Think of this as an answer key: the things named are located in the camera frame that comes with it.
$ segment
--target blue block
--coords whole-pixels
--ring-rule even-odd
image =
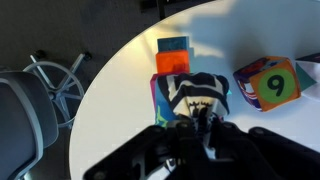
[[[187,37],[172,37],[158,39],[158,52],[187,50]]]

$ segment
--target floor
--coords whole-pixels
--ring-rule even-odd
[[[86,90],[96,74],[127,42],[159,21],[156,8],[141,13],[139,0],[11,0],[0,6],[0,68],[22,70],[30,54],[42,49],[50,61],[70,67],[85,51],[92,60],[76,73]],[[165,7],[166,16],[209,0],[187,0]],[[71,130],[44,152],[26,179],[70,179],[68,147]]]

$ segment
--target white round table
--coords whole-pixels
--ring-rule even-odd
[[[154,124],[150,79],[157,39],[188,36],[192,72],[228,78],[227,121],[243,131],[262,126],[320,151],[320,103],[301,97],[270,112],[243,99],[233,72],[266,56],[294,60],[320,51],[320,3],[312,0],[219,0],[180,12],[126,44],[92,82],[76,115],[70,142],[72,179]]]

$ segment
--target gray carpet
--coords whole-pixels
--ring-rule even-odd
[[[207,1],[166,6],[166,15]],[[2,1],[0,66],[22,70],[31,63],[29,55],[42,49],[50,61],[70,67],[79,53],[89,51],[93,59],[76,73],[86,90],[122,46],[158,21],[157,9],[141,13],[138,0]],[[70,179],[69,137],[70,130],[60,129],[57,142],[31,170],[32,179]]]

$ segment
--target colorful dice cube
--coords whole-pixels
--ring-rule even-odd
[[[301,96],[300,85],[286,57],[267,56],[233,74],[244,99],[268,111]]]

